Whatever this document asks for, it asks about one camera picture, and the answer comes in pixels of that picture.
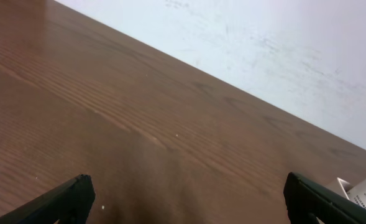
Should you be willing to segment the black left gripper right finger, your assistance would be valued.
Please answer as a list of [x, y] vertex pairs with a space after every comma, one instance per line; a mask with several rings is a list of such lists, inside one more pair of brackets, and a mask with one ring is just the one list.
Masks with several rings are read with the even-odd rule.
[[291, 224], [366, 224], [366, 209], [290, 172], [283, 189]]

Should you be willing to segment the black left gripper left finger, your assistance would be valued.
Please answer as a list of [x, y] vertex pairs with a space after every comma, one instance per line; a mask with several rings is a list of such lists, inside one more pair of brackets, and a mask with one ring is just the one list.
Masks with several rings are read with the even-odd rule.
[[95, 192], [91, 176], [80, 174], [0, 217], [0, 224], [85, 224]]

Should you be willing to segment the white box pink interior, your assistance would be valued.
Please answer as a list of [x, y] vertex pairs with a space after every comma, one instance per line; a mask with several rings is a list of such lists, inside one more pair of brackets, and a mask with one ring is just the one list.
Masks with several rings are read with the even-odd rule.
[[337, 177], [330, 184], [326, 185], [326, 188], [341, 197], [350, 200], [347, 193], [353, 188], [353, 186], [349, 182]]

